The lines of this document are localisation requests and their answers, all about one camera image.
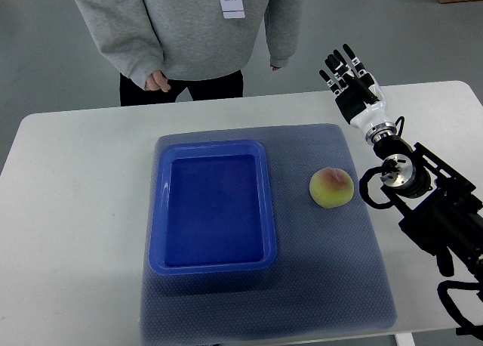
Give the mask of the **person's bare hand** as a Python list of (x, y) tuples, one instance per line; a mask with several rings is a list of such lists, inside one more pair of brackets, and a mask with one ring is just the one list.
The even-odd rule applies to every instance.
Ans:
[(163, 72), (156, 70), (147, 77), (144, 89), (146, 91), (162, 91), (167, 93), (171, 90), (171, 86)]

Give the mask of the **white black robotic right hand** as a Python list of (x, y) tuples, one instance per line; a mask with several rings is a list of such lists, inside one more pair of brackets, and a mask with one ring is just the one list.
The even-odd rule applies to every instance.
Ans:
[(329, 54), (325, 65), (328, 71), (320, 70), (319, 75), (349, 125), (357, 128), (370, 145), (397, 134), (395, 122), (387, 115), (388, 104), (381, 87), (349, 45)]

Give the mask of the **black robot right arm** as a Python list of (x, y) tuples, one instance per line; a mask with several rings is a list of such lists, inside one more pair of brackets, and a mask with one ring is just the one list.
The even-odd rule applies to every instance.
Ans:
[(420, 143), (402, 138), (404, 120), (372, 125), (367, 141), (381, 159), (359, 181), (362, 199), (374, 209), (396, 207), (398, 225), (420, 249), (434, 256), (445, 280), (437, 288), (457, 334), (482, 338), (482, 327), (466, 319), (452, 289), (482, 297), (482, 209), (475, 185)]

